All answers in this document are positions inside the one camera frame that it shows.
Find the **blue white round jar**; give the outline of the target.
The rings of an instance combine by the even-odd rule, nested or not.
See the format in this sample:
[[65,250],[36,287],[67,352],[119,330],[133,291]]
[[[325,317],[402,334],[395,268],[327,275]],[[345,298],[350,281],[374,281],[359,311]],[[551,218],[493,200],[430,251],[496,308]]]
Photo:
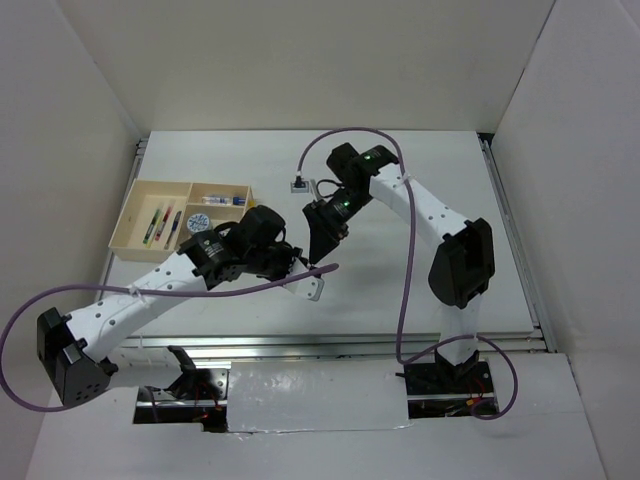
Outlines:
[[212,222],[205,213],[198,212],[190,215],[186,220],[186,230],[190,236],[207,232],[212,229]]

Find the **blue capped glue bottle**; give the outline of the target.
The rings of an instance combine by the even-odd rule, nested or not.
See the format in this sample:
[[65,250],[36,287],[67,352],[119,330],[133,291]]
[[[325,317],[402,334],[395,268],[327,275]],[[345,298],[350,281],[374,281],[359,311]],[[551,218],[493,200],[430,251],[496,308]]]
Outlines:
[[206,195],[201,197],[201,201],[207,205],[244,206],[246,204],[246,199],[239,196]]

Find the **purple gel pen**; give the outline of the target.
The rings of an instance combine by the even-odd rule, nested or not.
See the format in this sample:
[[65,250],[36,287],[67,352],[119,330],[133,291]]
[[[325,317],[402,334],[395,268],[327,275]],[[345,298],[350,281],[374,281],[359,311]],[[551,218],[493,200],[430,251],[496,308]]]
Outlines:
[[182,217],[182,211],[178,211],[176,213],[176,215],[174,216],[169,235],[168,235],[168,237],[166,239],[166,242],[164,244],[164,248],[163,248],[164,250],[169,250],[169,247],[171,246],[173,237],[174,237],[174,235],[175,235],[175,233],[176,233],[176,231],[177,231],[177,229],[179,227],[179,224],[180,224],[180,221],[181,221],[181,217]]

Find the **red gel pen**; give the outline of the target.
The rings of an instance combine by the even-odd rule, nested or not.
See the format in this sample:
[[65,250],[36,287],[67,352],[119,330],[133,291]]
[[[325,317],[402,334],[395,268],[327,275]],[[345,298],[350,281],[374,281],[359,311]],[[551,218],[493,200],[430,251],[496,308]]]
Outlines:
[[160,240],[172,210],[173,210],[173,204],[169,204],[166,208],[166,211],[162,215],[161,220],[158,223],[158,226],[156,228],[155,235],[154,235],[154,241],[157,242]]

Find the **green gel pen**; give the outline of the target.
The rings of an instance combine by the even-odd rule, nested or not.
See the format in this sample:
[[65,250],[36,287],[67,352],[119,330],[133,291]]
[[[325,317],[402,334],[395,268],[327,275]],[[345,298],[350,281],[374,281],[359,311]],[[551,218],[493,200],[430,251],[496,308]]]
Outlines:
[[155,232],[156,232],[156,228],[158,226],[158,223],[161,219],[163,215],[163,205],[160,205],[154,212],[152,219],[149,223],[149,226],[147,227],[147,230],[145,232],[144,238],[143,238],[143,245],[146,248],[149,248],[154,236],[155,236]]

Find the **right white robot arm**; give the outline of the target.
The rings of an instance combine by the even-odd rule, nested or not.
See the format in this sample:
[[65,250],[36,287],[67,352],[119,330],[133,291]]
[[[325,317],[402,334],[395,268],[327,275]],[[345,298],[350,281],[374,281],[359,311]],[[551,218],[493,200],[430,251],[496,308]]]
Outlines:
[[363,153],[344,143],[326,164],[339,188],[303,209],[310,229],[309,260],[316,264],[348,235],[348,221],[377,200],[410,227],[432,253],[428,285],[444,307],[441,346],[435,352],[436,379],[448,392],[460,391],[478,362],[479,298],[495,274],[493,234],[482,219],[470,220],[441,202],[401,168],[382,145]]

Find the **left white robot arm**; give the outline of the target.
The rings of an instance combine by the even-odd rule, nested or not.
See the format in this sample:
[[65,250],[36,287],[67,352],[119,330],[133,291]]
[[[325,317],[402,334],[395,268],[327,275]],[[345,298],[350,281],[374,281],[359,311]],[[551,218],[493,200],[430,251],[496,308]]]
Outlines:
[[37,353],[63,406],[98,397],[130,371],[114,350],[129,335],[184,302],[251,274],[267,281],[307,271],[299,247],[284,239],[285,221],[260,205],[238,222],[193,234],[153,271],[112,295],[66,315],[51,308],[37,319]]

